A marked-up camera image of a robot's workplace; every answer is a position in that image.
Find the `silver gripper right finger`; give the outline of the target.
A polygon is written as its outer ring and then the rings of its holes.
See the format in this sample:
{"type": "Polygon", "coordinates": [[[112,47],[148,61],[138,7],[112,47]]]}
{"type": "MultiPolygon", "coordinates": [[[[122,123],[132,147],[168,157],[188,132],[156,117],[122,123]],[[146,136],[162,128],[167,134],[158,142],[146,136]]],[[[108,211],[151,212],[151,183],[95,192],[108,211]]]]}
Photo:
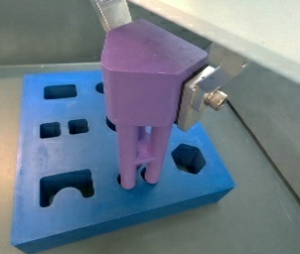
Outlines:
{"type": "Polygon", "coordinates": [[[206,107],[219,110],[227,95],[221,87],[229,83],[242,72],[247,59],[211,43],[207,47],[207,62],[187,78],[182,87],[176,125],[187,131],[199,121],[206,107]]]}

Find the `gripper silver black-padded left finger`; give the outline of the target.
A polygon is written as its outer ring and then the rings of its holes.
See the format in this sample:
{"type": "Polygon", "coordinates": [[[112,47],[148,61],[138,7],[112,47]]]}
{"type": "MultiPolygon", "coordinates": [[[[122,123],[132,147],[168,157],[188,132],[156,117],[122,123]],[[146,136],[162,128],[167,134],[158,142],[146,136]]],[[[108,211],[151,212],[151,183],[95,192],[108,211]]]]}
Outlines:
{"type": "Polygon", "coordinates": [[[131,22],[126,0],[89,0],[89,3],[105,32],[131,22]]]}

